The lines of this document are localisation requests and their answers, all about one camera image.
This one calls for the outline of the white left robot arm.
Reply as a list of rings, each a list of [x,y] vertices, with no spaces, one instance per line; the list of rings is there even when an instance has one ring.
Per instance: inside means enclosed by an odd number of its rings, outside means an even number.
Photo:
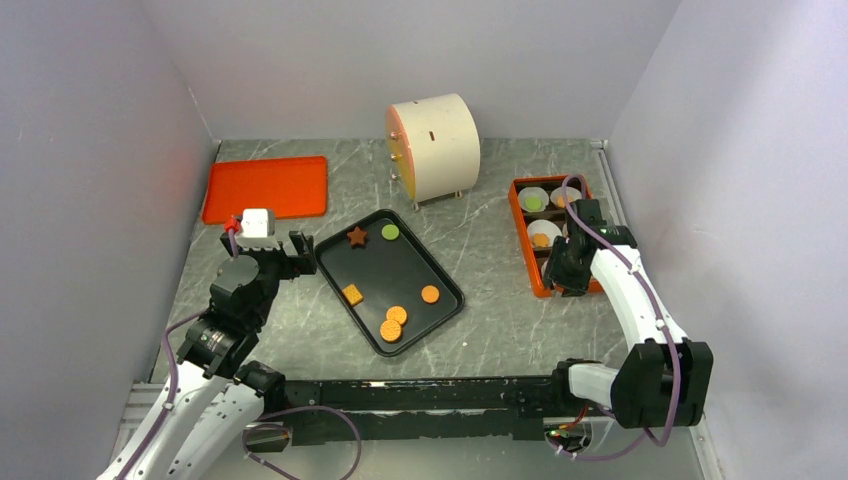
[[[102,478],[196,479],[249,423],[284,411],[284,375],[247,357],[281,282],[317,270],[313,237],[301,231],[289,237],[293,255],[271,233],[222,235],[230,256],[210,285],[208,305],[184,319],[188,329],[178,349],[162,341],[166,382]]]

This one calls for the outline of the orange tray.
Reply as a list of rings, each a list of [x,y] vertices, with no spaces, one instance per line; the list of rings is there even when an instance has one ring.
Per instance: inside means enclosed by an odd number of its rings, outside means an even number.
[[[223,224],[250,208],[269,209],[276,219],[318,217],[327,204],[324,156],[221,162],[210,168],[201,220]]]

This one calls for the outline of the orange flower cookie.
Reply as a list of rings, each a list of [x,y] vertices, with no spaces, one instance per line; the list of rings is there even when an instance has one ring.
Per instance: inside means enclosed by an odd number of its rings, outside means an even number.
[[[546,248],[550,245],[550,239],[546,234],[536,233],[532,235],[531,243],[535,248]]]

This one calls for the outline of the black baking tray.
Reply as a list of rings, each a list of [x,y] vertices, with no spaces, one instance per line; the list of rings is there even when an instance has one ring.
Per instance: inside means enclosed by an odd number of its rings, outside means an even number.
[[[397,240],[381,236],[386,224],[400,229]],[[355,226],[368,232],[367,245],[351,248],[346,234]],[[384,357],[396,356],[421,340],[464,307],[465,297],[456,282],[435,257],[393,210],[380,209],[315,247],[318,268],[331,289],[342,301],[346,311],[375,352]],[[357,306],[348,305],[342,289],[355,284],[364,295]],[[437,303],[427,304],[421,298],[426,285],[435,285],[441,296]],[[395,343],[384,342],[379,335],[387,310],[395,305],[404,307],[408,322],[402,338]]]

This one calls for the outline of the orange cookie box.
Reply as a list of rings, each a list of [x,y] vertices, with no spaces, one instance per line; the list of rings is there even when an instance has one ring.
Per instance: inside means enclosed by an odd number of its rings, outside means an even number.
[[[543,273],[555,240],[567,239],[565,201],[593,198],[586,178],[581,174],[571,180],[566,175],[517,178],[507,198],[533,294],[539,298],[563,294],[560,286],[545,286]]]

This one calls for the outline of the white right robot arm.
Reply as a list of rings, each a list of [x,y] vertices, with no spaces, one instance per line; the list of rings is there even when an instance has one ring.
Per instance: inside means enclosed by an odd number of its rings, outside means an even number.
[[[611,368],[589,360],[559,364],[549,389],[552,407],[572,415],[587,401],[606,408],[626,429],[690,427],[703,415],[714,355],[691,340],[659,299],[642,267],[635,238],[610,225],[594,199],[566,207],[567,234],[557,238],[542,271],[544,286],[565,297],[601,285],[629,350]]]

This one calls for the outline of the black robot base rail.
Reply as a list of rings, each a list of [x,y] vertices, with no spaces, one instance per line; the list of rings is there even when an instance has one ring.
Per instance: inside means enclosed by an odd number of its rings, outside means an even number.
[[[576,433],[601,413],[567,393],[560,374],[401,380],[289,380],[262,419],[296,446],[331,441]]]

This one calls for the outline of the green sandwich cookie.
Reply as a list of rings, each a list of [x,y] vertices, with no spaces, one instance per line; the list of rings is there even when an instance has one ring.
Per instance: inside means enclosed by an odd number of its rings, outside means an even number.
[[[543,208],[543,202],[540,197],[530,195],[525,198],[525,207],[530,212],[537,212]]]

